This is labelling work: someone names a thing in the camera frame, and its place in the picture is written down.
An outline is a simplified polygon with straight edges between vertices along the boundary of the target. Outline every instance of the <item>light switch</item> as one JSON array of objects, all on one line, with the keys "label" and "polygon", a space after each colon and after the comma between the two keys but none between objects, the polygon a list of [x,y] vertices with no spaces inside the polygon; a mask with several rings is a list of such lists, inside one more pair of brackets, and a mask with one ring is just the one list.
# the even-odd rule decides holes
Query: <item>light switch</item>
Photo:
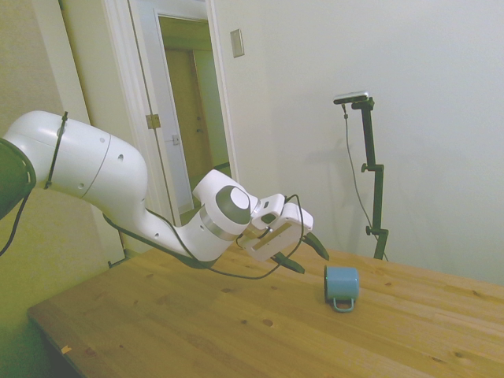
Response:
[{"label": "light switch", "polygon": [[242,55],[245,55],[241,29],[236,29],[231,32],[231,45],[233,48],[233,57],[241,57]]}]

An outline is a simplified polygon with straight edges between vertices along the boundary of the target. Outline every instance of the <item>door hinge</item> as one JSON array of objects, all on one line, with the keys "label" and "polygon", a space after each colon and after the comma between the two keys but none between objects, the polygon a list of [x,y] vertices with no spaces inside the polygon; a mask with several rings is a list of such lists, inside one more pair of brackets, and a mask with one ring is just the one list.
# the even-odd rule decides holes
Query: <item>door hinge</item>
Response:
[{"label": "door hinge", "polygon": [[159,114],[147,114],[145,118],[147,119],[147,127],[149,128],[149,130],[161,127]]}]

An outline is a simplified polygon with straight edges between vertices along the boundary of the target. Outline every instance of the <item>blue mug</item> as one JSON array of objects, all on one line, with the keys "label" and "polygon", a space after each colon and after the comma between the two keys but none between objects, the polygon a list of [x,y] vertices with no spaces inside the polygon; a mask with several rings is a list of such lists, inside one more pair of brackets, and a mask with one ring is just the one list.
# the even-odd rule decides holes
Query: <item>blue mug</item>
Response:
[{"label": "blue mug", "polygon": [[[348,313],[354,309],[354,302],[359,296],[359,273],[356,268],[325,266],[324,291],[326,302],[332,302],[334,309]],[[350,308],[342,309],[337,301],[350,301]]]}]

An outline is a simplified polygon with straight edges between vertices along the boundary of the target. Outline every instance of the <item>mug handle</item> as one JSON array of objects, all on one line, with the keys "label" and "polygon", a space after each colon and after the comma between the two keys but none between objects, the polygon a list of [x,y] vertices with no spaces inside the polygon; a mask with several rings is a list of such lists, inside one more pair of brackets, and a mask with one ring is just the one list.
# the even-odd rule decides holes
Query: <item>mug handle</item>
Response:
[{"label": "mug handle", "polygon": [[341,309],[336,305],[336,298],[332,299],[332,303],[334,305],[334,309],[338,311],[339,313],[349,313],[352,309],[354,309],[354,299],[351,299],[352,301],[352,306],[349,309]]}]

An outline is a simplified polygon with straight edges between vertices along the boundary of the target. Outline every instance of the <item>wooden table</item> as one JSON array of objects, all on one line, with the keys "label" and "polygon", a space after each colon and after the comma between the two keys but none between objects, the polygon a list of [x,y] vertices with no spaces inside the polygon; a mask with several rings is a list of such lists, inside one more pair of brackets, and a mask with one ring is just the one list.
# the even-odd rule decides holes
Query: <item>wooden table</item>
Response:
[{"label": "wooden table", "polygon": [[[504,287],[329,251],[359,271],[351,313],[324,301],[308,246],[301,275],[238,280],[151,250],[32,307],[29,316],[82,376],[503,377]],[[215,265],[258,275],[231,248]]]}]

